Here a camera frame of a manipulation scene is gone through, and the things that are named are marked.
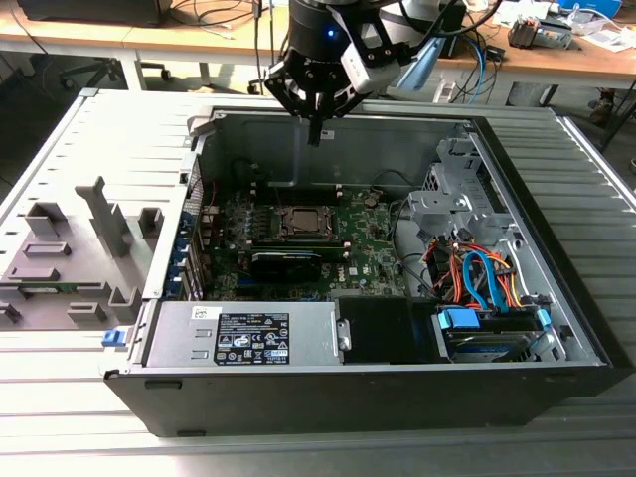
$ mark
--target motherboard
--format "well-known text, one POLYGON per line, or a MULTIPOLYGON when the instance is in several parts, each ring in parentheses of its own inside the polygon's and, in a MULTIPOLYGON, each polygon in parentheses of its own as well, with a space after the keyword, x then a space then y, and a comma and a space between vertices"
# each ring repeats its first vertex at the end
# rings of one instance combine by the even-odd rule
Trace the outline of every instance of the motherboard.
POLYGON ((219 194, 207 222, 210 300, 324 301, 404 296, 389 238, 389 205, 369 190, 340 190, 311 204, 275 191, 274 204, 219 194))

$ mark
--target white label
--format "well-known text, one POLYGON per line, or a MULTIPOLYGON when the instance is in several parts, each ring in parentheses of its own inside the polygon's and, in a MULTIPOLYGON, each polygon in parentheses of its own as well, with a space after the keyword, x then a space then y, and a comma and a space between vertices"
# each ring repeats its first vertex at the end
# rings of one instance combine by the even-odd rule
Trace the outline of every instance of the white label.
POLYGON ((218 320, 223 308, 221 306, 193 306, 192 320, 218 320))

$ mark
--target paper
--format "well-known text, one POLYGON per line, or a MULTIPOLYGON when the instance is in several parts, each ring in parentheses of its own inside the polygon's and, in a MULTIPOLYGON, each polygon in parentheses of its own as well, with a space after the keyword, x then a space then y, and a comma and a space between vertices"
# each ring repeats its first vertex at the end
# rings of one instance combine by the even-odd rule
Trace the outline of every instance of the paper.
POLYGON ((600 32, 585 35, 581 38, 613 53, 622 52, 632 47, 625 38, 621 37, 619 32, 613 32, 611 30, 601 30, 600 32))
POLYGON ((493 25, 512 28, 520 17, 534 17, 539 20, 545 20, 549 9, 550 2, 533 2, 531 0, 502 2, 497 13, 493 16, 493 25))

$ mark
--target blue cable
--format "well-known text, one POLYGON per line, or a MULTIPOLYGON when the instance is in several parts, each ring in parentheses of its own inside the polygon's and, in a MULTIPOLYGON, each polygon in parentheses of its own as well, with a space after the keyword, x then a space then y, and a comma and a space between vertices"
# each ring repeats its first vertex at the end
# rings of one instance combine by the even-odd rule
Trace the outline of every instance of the blue cable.
POLYGON ((477 59, 479 60, 479 79, 477 79, 477 86, 475 87, 473 95, 468 100, 468 104, 472 104, 472 102, 475 100, 475 98, 479 95, 479 92, 481 91, 481 84, 482 84, 482 81, 484 80, 484 70, 486 69, 486 65, 484 64, 484 58, 482 57, 481 51, 479 50, 479 47, 477 46, 477 44, 470 39, 466 39, 466 42, 468 42, 468 44, 471 47, 473 47, 473 49, 475 50, 475 53, 477 54, 477 59))
POLYGON ((499 289, 497 288, 497 280, 495 278, 495 270, 493 270, 493 265, 486 256, 483 251, 471 251, 466 256, 464 256, 464 263, 461 266, 461 276, 464 280, 464 286, 468 293, 471 294, 473 298, 477 300, 479 306, 481 306, 482 310, 488 309, 488 304, 486 300, 484 300, 479 293, 473 288, 473 284, 470 282, 470 259, 472 256, 477 256, 483 263, 484 268, 486 269, 486 280, 488 281, 488 289, 490 290, 490 299, 493 302, 493 305, 496 308, 499 308, 502 312, 506 313, 508 311, 508 306, 504 302, 501 294, 499 293, 499 289))

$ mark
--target blue latch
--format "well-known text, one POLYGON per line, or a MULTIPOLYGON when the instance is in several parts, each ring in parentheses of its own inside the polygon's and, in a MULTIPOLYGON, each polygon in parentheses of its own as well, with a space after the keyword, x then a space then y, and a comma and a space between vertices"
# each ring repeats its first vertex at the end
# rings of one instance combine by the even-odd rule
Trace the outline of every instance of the blue latch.
POLYGON ((452 328, 479 328, 479 318, 475 310, 468 308, 446 308, 437 315, 442 330, 452 328))
POLYGON ((537 310, 537 318, 539 318, 541 326, 544 327, 544 330, 550 328, 550 325, 553 324, 553 320, 550 319, 550 313, 548 313, 543 308, 540 310, 537 310))
POLYGON ((101 338, 101 346, 104 348, 119 348, 126 346, 126 333, 120 330, 107 330, 101 338))

